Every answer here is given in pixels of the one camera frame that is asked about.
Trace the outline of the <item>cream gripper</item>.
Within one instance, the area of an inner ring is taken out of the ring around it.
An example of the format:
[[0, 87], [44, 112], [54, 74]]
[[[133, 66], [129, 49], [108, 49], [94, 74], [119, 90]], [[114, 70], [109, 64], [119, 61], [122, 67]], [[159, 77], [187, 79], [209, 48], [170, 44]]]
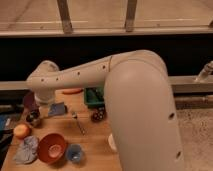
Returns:
[[54, 91], [37, 91], [34, 93], [35, 101], [38, 105], [49, 105], [55, 102]]

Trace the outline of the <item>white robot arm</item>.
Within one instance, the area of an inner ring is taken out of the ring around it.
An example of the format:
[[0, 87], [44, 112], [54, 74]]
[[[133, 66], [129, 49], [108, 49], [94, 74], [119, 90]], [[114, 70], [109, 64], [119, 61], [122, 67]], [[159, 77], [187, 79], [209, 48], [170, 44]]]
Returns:
[[58, 89], [102, 86], [122, 171], [185, 171], [167, 67], [155, 52], [124, 52], [65, 70], [45, 60], [26, 84], [39, 105], [53, 103]]

